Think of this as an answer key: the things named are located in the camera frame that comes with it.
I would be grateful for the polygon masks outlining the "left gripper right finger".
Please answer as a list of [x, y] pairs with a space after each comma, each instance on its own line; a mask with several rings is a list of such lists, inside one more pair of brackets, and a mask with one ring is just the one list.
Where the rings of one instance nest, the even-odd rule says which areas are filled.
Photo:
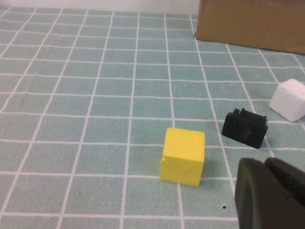
[[305, 206], [305, 173], [293, 165], [275, 157], [267, 158], [264, 165], [289, 191], [294, 199]]

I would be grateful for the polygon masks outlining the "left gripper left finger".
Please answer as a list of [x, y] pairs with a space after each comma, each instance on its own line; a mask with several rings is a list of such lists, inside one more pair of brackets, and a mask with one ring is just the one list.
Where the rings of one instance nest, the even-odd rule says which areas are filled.
[[234, 199], [241, 229], [305, 227], [305, 207], [259, 160], [240, 159]]

